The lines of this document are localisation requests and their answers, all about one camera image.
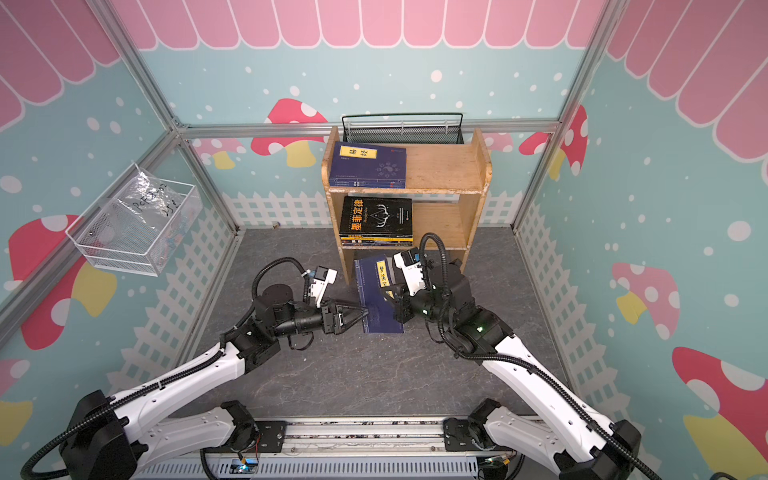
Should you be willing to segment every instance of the red mushroom cap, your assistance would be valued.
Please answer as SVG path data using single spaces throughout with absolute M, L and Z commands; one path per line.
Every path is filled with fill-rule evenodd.
M 579 105 L 571 127 L 565 132 L 565 138 L 560 145 L 568 158 L 573 175 L 578 175 L 581 166 L 584 165 L 584 156 L 587 154 L 587 133 L 587 111 L 583 105 Z
M 515 142 L 511 134 L 483 134 L 485 146 L 491 150 L 511 152 L 515 149 Z
M 328 123 L 326 118 L 309 105 L 294 100 L 293 98 L 281 98 L 272 108 L 264 123 L 268 124 L 311 124 Z M 250 143 L 250 149 L 259 155 L 271 155 L 287 147 L 293 142 L 311 140 L 323 142 L 323 137 L 267 137 L 254 138 Z
M 523 155 L 540 154 L 547 147 L 548 140 L 549 134 L 538 131 L 520 144 L 520 153 Z

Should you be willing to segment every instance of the wooden bookshelf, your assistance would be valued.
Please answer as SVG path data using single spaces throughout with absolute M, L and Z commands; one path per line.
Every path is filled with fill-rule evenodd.
M 334 127 L 328 138 L 321 171 L 346 282 L 351 283 L 354 278 L 355 250 L 411 248 L 343 246 L 339 239 L 339 222 L 344 197 L 350 194 L 458 194 L 456 203 L 413 202 L 413 240 L 418 246 L 424 233 L 437 233 L 451 258 L 462 260 L 463 271 L 491 184 L 491 155 L 483 141 L 482 132 L 475 129 L 472 142 L 466 145 L 392 145 L 407 150 L 406 188 L 331 187 L 328 175 L 337 141 L 339 130 Z M 429 242 L 427 248 L 434 250 L 436 247 L 433 242 Z

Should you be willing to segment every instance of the aluminum frame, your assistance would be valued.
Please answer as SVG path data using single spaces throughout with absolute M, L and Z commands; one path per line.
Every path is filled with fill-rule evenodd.
M 549 138 L 547 147 L 544 150 L 544 155 L 542 155 L 541 161 L 536 167 L 531 183 L 528 185 L 523 201 L 520 204 L 518 215 L 512 223 L 512 229 L 515 232 L 515 235 L 517 234 L 518 227 L 523 219 L 528 215 L 528 209 L 531 207 L 533 199 L 536 198 L 536 195 L 541 189 L 541 185 L 544 184 L 546 172 L 554 160 L 554 156 L 560 149 L 560 143 L 562 143 L 565 138 L 565 134 L 568 132 L 568 128 L 571 126 L 571 122 L 576 116 L 579 105 L 581 105 L 581 99 L 584 98 L 584 93 L 587 91 L 587 87 L 594 77 L 594 73 L 598 69 L 608 41 L 611 39 L 614 29 L 621 18 L 621 14 L 624 13 L 628 3 L 629 0 L 608 0 L 603 7 L 600 20 L 589 39 L 587 52 L 584 54 L 584 58 L 581 59 L 578 73 L 576 74 L 571 90 L 568 92 L 568 98 L 565 101 L 562 114 L 560 115 L 560 126 Z

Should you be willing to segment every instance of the book cover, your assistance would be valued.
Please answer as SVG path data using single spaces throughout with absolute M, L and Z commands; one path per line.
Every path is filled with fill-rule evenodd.
M 410 198 L 344 197 L 339 237 L 342 240 L 399 238 L 413 240 Z
M 395 282 L 392 259 L 382 253 L 355 260 L 355 273 L 360 305 L 368 309 L 368 316 L 363 319 L 363 330 L 366 333 L 405 332 L 403 324 L 395 321 L 395 309 L 384 300 L 379 290 Z
M 333 187 L 405 188 L 406 149 L 338 141 L 328 180 Z

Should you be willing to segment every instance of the black cable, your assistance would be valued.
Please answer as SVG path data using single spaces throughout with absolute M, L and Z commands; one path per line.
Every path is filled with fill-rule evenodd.
M 715 472 L 710 477 L 710 480 L 717 480 L 718 478 L 726 478 L 727 480 L 737 480 L 736 477 L 728 475 L 726 472 Z
M 54 437 L 53 440 L 43 445 L 41 449 L 35 452 L 34 455 L 32 455 L 32 457 L 30 457 L 29 460 L 27 460 L 24 466 L 22 466 L 22 471 L 20 473 L 22 480 L 51 480 L 52 478 L 59 478 L 59 477 L 68 475 L 66 468 L 62 470 L 55 470 L 53 472 L 34 472 L 33 468 L 35 467 L 35 465 L 38 464 L 38 462 L 40 462 L 43 459 L 43 457 L 45 457 L 48 453 L 52 452 L 53 449 L 58 447 L 64 440 L 68 439 L 73 435 L 76 435 L 79 432 L 82 432 L 88 426 L 90 426 L 97 420 L 101 419 L 102 417 L 114 412 L 115 410 L 119 409 L 120 407 L 122 407 L 123 405 L 126 405 L 129 402 L 133 402 L 135 399 L 138 399 L 142 396 L 147 395 L 150 392 L 153 392 L 154 390 L 162 389 L 170 383 L 176 382 L 177 380 L 181 380 L 186 376 L 192 375 L 193 373 L 199 372 L 202 369 L 210 365 L 213 365 L 214 362 L 216 362 L 223 355 L 224 355 L 224 351 L 219 350 L 216 353 L 214 353 L 214 355 L 211 356 L 205 362 L 192 366 L 182 372 L 175 373 L 171 376 L 168 376 L 167 378 L 159 379 L 155 383 L 151 385 L 147 385 L 143 389 L 139 389 L 131 393 L 130 395 L 125 396 L 122 399 L 115 401 L 114 403 L 111 403 L 110 405 L 104 407 L 104 409 L 99 410 L 95 414 L 82 419 L 78 424 L 65 430 L 63 433 L 60 433 L 59 435 Z
M 219 480 L 208 466 L 208 461 L 205 459 L 205 451 L 207 449 L 200 449 L 200 463 L 203 464 L 203 473 L 208 477 L 208 480 Z
M 315 341 L 315 333 L 314 332 L 310 332 L 310 335 L 312 335 L 312 336 L 310 337 L 309 342 L 307 342 L 306 345 L 301 347 L 300 349 L 297 349 L 295 346 L 293 346 L 293 342 L 291 342 L 291 339 L 290 339 L 291 335 L 288 335 L 288 348 L 290 348 L 291 350 L 296 350 L 298 352 L 302 352 L 302 351 L 308 349 L 310 347 L 310 345 L 312 345 L 312 342 Z
M 507 478 L 504 480 L 515 480 L 517 478 L 520 471 L 523 469 L 523 462 L 525 462 L 525 455 L 518 453 L 518 457 L 520 458 L 518 460 L 517 465 L 512 469 L 511 472 L 509 472 L 509 475 L 507 475 Z
M 648 465 L 645 465 L 638 457 L 634 455 L 633 452 L 626 449 L 621 443 L 619 443 L 618 440 L 613 438 L 608 432 L 606 432 L 585 410 L 584 408 L 574 400 L 574 398 L 570 395 L 568 395 L 568 392 L 560 385 L 560 383 L 541 371 L 536 365 L 526 362 L 523 359 L 519 359 L 514 356 L 507 356 L 507 355 L 499 355 L 499 354 L 486 354 L 486 353 L 465 353 L 463 350 L 458 348 L 457 346 L 453 345 L 448 338 L 445 336 L 445 326 L 443 325 L 443 318 L 445 317 L 445 311 L 448 309 L 448 305 L 450 302 L 450 292 L 448 289 L 448 254 L 445 252 L 445 245 L 443 244 L 440 237 L 438 237 L 434 233 L 425 233 L 424 237 L 422 237 L 421 245 L 419 246 L 419 254 L 422 255 L 422 258 L 424 256 L 424 250 L 426 247 L 426 244 L 429 240 L 432 240 L 437 245 L 437 249 L 440 252 L 440 266 L 442 267 L 442 305 L 440 306 L 440 312 L 438 314 L 437 318 L 437 330 L 440 332 L 440 338 L 443 342 L 451 349 L 453 352 L 457 355 L 462 357 L 463 359 L 472 360 L 472 361 L 492 361 L 492 362 L 506 362 L 511 363 L 513 365 L 520 366 L 528 371 L 528 373 L 535 374 L 540 379 L 544 380 L 545 383 L 547 383 L 563 400 L 566 401 L 566 403 L 577 413 L 579 418 L 584 420 L 588 427 L 598 433 L 600 437 L 605 440 L 606 443 L 610 444 L 614 449 L 616 449 L 621 456 L 623 456 L 625 459 L 627 459 L 632 465 L 634 465 L 638 470 L 640 470 L 643 475 L 648 477 L 650 480 L 661 480 L 661 477 L 650 469 Z

